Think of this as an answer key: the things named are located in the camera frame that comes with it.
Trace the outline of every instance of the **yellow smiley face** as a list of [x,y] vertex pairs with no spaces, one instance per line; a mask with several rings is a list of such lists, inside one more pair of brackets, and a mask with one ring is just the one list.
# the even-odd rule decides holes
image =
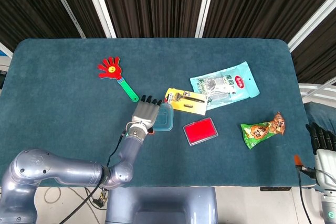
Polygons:
[[115,68],[115,67],[113,67],[113,66],[109,67],[109,72],[110,72],[110,73],[113,73],[113,72],[115,72],[115,70],[116,70],[116,68]]

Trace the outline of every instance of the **clear plastic container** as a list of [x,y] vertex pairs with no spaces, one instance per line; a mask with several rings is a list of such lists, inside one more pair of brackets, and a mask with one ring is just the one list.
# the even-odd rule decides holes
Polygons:
[[174,110],[169,103],[162,103],[154,124],[155,131],[170,131],[173,128]]

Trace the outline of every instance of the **robotic arm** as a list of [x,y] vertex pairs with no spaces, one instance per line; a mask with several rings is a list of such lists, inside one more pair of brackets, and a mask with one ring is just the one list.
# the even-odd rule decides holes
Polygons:
[[317,124],[306,125],[315,157],[315,169],[297,164],[297,168],[316,179],[323,189],[322,209],[326,224],[336,223],[336,137]]
[[145,96],[138,103],[119,152],[120,162],[107,168],[92,161],[59,157],[42,149],[24,150],[2,179],[0,223],[36,223],[34,196],[40,182],[54,178],[62,185],[96,186],[111,190],[131,181],[133,164],[155,123],[161,100]]

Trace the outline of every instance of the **black curtain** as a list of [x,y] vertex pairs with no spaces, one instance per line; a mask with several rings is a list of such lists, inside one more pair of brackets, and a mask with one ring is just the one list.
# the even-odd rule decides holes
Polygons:
[[319,83],[336,76],[336,9],[292,52],[298,80]]
[[106,0],[119,38],[194,37],[202,0]]
[[87,38],[106,38],[92,0],[67,0]]
[[12,51],[26,38],[80,38],[60,0],[0,3],[0,41]]
[[324,1],[211,0],[203,37],[277,38],[289,42]]

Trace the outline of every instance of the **toy hand clapper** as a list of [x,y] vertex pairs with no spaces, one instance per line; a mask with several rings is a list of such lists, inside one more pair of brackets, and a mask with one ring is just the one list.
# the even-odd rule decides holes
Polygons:
[[103,65],[99,64],[98,69],[103,70],[104,73],[99,73],[98,77],[100,79],[103,78],[110,78],[116,79],[117,82],[122,86],[124,91],[128,94],[133,102],[138,102],[139,97],[133,91],[133,89],[128,85],[124,78],[121,77],[121,68],[119,67],[119,58],[116,57],[115,61],[113,62],[113,58],[110,57],[109,60],[103,59]]

